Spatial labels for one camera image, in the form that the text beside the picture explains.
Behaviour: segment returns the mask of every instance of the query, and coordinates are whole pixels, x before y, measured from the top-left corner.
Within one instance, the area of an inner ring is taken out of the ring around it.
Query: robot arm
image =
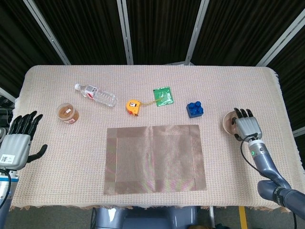
[[[43,156],[47,145],[29,156],[31,141],[33,140],[38,122],[42,114],[36,111],[24,117],[18,116],[11,124],[9,134],[5,136],[0,148],[0,229],[4,228],[5,220],[18,183],[17,170]]]
[[[236,125],[238,141],[248,142],[248,147],[256,165],[256,170],[270,180],[262,180],[257,184],[259,195],[267,200],[284,206],[305,220],[305,194],[291,189],[289,183],[282,177],[261,140],[263,134],[259,124],[250,110],[235,108],[237,118],[232,119]]]

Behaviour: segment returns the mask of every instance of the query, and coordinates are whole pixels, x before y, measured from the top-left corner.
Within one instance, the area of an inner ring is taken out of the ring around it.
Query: blue toy block
[[[190,118],[196,118],[203,115],[203,108],[201,107],[201,102],[190,103],[186,106],[187,113]]]

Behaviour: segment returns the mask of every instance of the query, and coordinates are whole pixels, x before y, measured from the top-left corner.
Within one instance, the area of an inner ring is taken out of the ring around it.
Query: black cable
[[[7,170],[0,169],[0,172],[1,172],[1,173],[4,173],[5,175],[7,175],[7,176],[8,176],[8,179],[9,179],[8,190],[6,191],[6,195],[5,195],[3,201],[2,201],[2,203],[1,203],[1,205],[0,205],[0,209],[1,209],[1,208],[3,207],[3,205],[4,205],[5,201],[6,201],[6,199],[8,198],[9,193],[10,193],[11,178],[10,178],[10,173],[9,173]]]
[[[295,213],[292,213],[293,216],[294,216],[294,223],[295,223],[295,229],[297,228],[297,225],[296,225],[296,217],[295,217]]]
[[[261,171],[259,171],[254,165],[252,165],[248,160],[247,158],[244,156],[244,153],[243,153],[243,144],[245,142],[245,140],[249,137],[252,137],[252,136],[255,136],[255,135],[248,135],[247,137],[245,137],[243,140],[242,140],[242,143],[240,144],[240,152],[244,158],[244,160],[252,167],[254,168],[257,172],[259,172],[262,176],[264,176],[265,178],[268,178],[270,180],[272,180],[274,183],[276,183],[278,186],[280,186],[276,181],[274,181],[273,179],[271,179],[270,177],[266,176],[264,173],[262,173]],[[295,223],[295,229],[297,229],[297,224],[296,224],[296,217],[295,217],[295,213],[293,213],[293,216],[294,216],[294,223]]]
[[[95,229],[96,224],[96,208],[92,208],[90,229]]]

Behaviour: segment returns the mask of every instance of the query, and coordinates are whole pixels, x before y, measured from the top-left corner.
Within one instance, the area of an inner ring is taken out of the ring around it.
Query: floor
[[[258,211],[246,208],[248,229],[294,228],[292,213]],[[231,229],[240,229],[238,207],[214,208],[215,223]],[[5,229],[88,229],[91,210],[74,207],[44,207],[30,210],[15,209],[9,213]],[[209,212],[199,210],[198,223],[209,226]],[[297,216],[298,228],[305,228],[305,221]]]

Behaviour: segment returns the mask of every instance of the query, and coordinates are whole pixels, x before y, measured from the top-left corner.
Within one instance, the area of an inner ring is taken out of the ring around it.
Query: plastic water bottle
[[[118,99],[115,97],[114,94],[110,92],[102,91],[100,88],[95,86],[91,86],[91,85],[81,86],[79,83],[77,83],[75,85],[75,89],[77,91],[80,91],[84,97],[93,99],[94,101],[105,104],[106,106],[113,107],[118,102]]]

